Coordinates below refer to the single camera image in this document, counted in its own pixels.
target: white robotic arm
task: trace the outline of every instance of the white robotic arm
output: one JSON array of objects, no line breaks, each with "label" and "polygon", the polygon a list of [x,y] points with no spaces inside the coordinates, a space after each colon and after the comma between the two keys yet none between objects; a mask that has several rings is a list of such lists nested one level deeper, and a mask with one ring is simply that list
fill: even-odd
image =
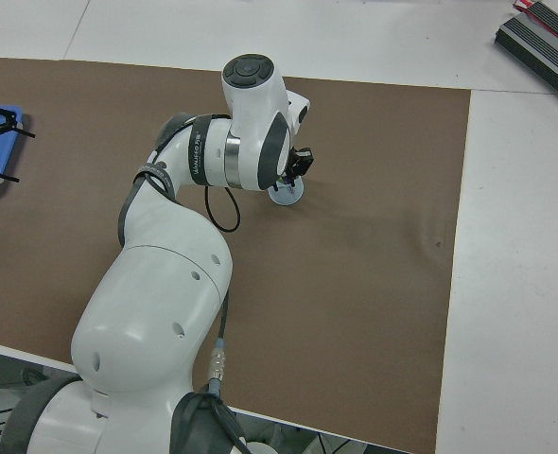
[{"label": "white robotic arm", "polygon": [[[47,384],[36,404],[19,404],[0,453],[184,454],[195,445],[188,446],[181,421],[201,406],[217,420],[227,416],[213,396],[192,393],[191,375],[227,294],[232,259],[214,225],[175,199],[186,184],[273,186],[293,164],[294,137],[309,103],[288,92],[260,55],[230,61],[222,86],[232,118],[170,120],[138,171],[119,220],[123,250],[73,337],[82,381]],[[243,451],[236,430],[230,443],[222,441],[230,423],[213,428],[198,417],[200,430],[209,431],[205,450]],[[224,433],[222,440],[214,430]]]}]

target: white tabletop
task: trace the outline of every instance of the white tabletop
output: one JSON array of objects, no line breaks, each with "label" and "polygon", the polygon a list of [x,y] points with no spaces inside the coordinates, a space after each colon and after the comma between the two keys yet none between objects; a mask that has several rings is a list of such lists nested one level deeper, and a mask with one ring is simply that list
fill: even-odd
[{"label": "white tabletop", "polygon": [[507,0],[13,0],[0,57],[219,70],[259,52],[286,76],[472,89],[436,452],[543,454],[558,452],[558,96],[493,45],[513,14]]}]

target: blue plastic base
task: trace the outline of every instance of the blue plastic base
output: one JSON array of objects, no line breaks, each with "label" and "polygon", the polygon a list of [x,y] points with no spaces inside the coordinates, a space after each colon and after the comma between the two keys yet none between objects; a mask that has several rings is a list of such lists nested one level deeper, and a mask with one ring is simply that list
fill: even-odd
[{"label": "blue plastic base", "polygon": [[[23,120],[23,110],[18,106],[0,106],[1,109],[6,109],[7,111],[13,111],[16,114],[16,121],[21,123]],[[0,125],[4,123],[5,119],[0,115]],[[0,173],[5,173],[6,166],[10,159],[12,149],[16,143],[16,138],[18,137],[18,132],[9,131],[5,134],[0,135]]]}]

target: brown mat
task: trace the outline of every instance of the brown mat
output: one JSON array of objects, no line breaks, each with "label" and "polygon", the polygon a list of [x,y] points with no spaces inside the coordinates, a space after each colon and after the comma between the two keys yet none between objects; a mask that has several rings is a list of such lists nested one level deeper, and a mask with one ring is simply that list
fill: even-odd
[{"label": "brown mat", "polygon": [[[316,162],[290,208],[236,191],[224,399],[416,453],[434,451],[469,92],[288,79]],[[70,362],[119,252],[134,171],[179,111],[225,113],[218,73],[0,60],[21,141],[0,189],[0,344]],[[234,220],[220,189],[218,219]],[[200,187],[180,200],[203,212]],[[204,380],[211,339],[195,385]]]}]

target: silver band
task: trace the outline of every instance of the silver band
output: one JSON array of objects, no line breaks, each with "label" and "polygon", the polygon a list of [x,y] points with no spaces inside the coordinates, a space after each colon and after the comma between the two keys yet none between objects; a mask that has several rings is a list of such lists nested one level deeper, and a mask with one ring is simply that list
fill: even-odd
[{"label": "silver band", "polygon": [[241,139],[235,137],[229,131],[226,136],[224,147],[224,175],[229,186],[241,189],[241,179],[239,178],[239,145]]}]

